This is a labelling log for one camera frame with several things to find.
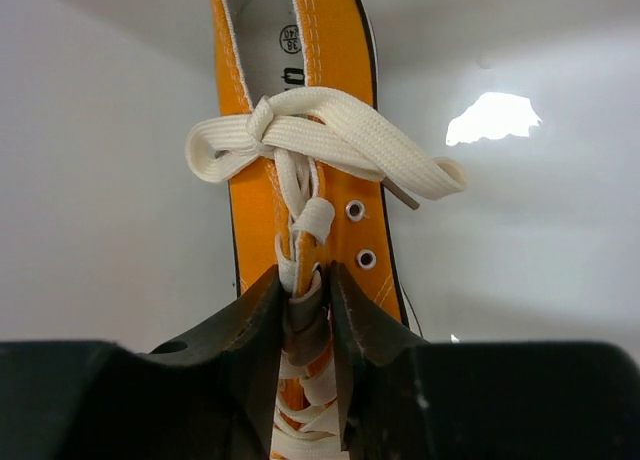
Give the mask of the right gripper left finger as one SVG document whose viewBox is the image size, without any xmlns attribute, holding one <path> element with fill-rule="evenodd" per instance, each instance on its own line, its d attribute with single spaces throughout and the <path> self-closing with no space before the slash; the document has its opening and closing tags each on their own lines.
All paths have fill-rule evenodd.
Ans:
<svg viewBox="0 0 640 460">
<path fill-rule="evenodd" d="M 115 343 L 5 342 L 5 459 L 265 459 L 284 292 L 275 268 L 148 353 Z"/>
</svg>

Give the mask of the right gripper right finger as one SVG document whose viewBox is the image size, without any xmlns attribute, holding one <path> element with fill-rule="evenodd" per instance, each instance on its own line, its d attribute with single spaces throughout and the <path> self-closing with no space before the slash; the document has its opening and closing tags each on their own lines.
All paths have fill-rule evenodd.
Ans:
<svg viewBox="0 0 640 460">
<path fill-rule="evenodd" d="M 339 439 L 353 459 L 635 459 L 639 369 L 591 341 L 430 343 L 328 273 Z"/>
</svg>

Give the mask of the orange canvas sneaker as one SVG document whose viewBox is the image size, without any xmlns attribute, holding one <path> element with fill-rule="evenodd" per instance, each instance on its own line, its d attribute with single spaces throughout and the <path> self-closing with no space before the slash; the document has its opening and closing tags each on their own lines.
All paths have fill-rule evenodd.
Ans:
<svg viewBox="0 0 640 460">
<path fill-rule="evenodd" d="M 211 0 L 218 117 L 186 143 L 192 172 L 229 187 L 236 276 L 276 267 L 286 342 L 271 456 L 343 459 L 326 270 L 345 265 L 398 322 L 406 308 L 385 195 L 411 208 L 463 191 L 377 110 L 377 58 L 361 0 Z"/>
</svg>

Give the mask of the dark pink drawer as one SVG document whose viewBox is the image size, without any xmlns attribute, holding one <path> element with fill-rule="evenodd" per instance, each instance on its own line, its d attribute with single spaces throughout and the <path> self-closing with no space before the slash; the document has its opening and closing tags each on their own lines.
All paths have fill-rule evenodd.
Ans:
<svg viewBox="0 0 640 460">
<path fill-rule="evenodd" d="M 390 200 L 426 337 L 639 348 L 639 0 L 362 0 L 381 112 L 468 190 Z M 1 0 L 1 335 L 149 350 L 233 299 L 209 0 Z"/>
</svg>

